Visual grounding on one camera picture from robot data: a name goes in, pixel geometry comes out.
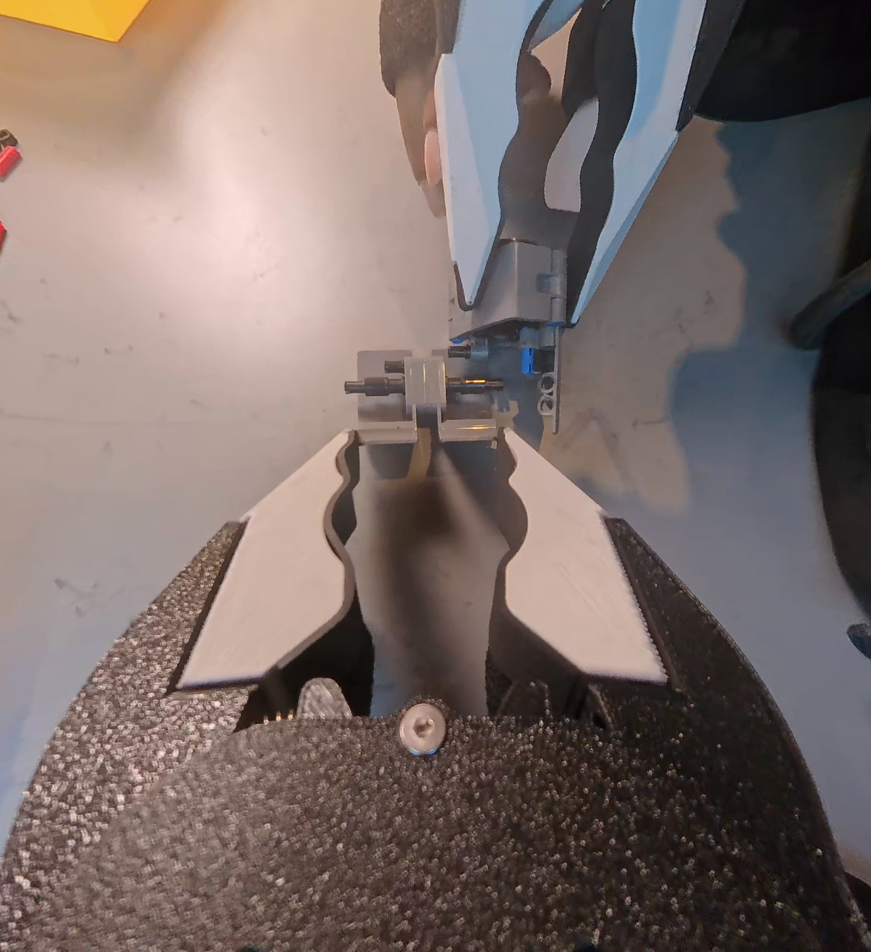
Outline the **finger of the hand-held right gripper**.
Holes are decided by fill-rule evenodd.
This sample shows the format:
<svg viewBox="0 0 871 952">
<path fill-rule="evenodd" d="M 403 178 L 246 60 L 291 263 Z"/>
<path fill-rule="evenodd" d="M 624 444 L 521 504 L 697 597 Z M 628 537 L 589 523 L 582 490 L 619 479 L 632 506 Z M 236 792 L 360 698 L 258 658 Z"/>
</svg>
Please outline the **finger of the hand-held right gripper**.
<svg viewBox="0 0 871 952">
<path fill-rule="evenodd" d="M 597 123 L 580 170 L 568 247 L 568 318 L 577 324 L 678 138 L 703 1 L 612 1 L 592 54 Z"/>
<path fill-rule="evenodd" d="M 579 1 L 434 2 L 434 101 L 458 303 L 475 306 L 503 225 L 500 176 L 519 125 L 523 55 Z"/>
</svg>

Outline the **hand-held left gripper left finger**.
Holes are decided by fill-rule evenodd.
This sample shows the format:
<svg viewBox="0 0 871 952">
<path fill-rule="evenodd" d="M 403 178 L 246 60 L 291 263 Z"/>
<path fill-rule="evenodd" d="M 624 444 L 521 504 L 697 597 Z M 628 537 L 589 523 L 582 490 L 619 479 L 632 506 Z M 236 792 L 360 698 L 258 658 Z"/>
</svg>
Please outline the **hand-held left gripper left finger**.
<svg viewBox="0 0 871 952">
<path fill-rule="evenodd" d="M 359 439 L 342 430 L 245 515 L 175 675 L 182 691 L 258 684 L 340 623 L 355 601 Z"/>
</svg>

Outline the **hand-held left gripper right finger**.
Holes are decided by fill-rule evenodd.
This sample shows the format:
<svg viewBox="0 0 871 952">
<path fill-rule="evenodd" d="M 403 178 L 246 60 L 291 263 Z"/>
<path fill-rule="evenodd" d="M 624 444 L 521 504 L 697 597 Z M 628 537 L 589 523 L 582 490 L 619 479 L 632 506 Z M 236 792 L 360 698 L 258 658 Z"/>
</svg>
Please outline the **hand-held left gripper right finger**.
<svg viewBox="0 0 871 952">
<path fill-rule="evenodd" d="M 666 684 L 604 510 L 513 430 L 499 434 L 501 521 L 490 657 L 513 682 Z"/>
</svg>

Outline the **grey toy brick assembly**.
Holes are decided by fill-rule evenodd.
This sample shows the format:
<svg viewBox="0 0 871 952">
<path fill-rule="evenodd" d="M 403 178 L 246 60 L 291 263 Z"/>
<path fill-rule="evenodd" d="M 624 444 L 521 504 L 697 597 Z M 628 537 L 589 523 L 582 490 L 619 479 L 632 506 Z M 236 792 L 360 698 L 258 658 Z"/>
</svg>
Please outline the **grey toy brick assembly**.
<svg viewBox="0 0 871 952">
<path fill-rule="evenodd" d="M 356 432 L 364 446 L 409 446 L 427 428 L 442 443 L 490 442 L 509 398 L 536 409 L 557 433 L 566 323 L 567 257 L 524 241 L 503 242 L 484 295 L 450 306 L 449 343 L 428 355 L 359 351 Z"/>
</svg>

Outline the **yellow plastic bin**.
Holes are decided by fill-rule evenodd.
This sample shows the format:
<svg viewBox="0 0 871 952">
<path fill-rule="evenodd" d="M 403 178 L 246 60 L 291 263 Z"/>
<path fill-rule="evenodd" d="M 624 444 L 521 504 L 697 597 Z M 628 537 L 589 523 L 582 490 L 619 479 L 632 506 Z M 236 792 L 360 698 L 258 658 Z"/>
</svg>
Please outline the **yellow plastic bin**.
<svg viewBox="0 0 871 952">
<path fill-rule="evenodd" d="M 117 43 L 148 1 L 0 1 L 0 16 Z"/>
</svg>

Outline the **grey desk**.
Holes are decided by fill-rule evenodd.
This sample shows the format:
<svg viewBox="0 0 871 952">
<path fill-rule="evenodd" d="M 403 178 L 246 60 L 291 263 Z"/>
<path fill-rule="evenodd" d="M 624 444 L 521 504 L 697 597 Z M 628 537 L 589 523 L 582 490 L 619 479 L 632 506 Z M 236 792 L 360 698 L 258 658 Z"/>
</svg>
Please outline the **grey desk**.
<svg viewBox="0 0 871 952">
<path fill-rule="evenodd" d="M 350 424 L 361 349 L 445 341 L 444 225 L 377 2 L 152 2 L 118 45 L 0 18 L 0 855 L 73 695 L 222 524 Z M 695 120 L 571 333 L 543 452 L 756 666 L 871 881 L 871 660 L 825 532 L 816 355 L 871 100 Z"/>
</svg>

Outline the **person's right hand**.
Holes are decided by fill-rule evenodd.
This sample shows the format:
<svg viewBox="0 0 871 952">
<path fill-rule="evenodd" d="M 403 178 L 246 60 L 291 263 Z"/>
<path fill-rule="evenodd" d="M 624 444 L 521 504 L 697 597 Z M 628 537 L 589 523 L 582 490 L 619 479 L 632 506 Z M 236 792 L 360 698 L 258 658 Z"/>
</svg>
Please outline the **person's right hand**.
<svg viewBox="0 0 871 952">
<path fill-rule="evenodd" d="M 436 66 L 406 69 L 395 84 L 395 102 L 406 156 L 429 211 L 445 218 L 446 202 L 438 137 Z"/>
</svg>

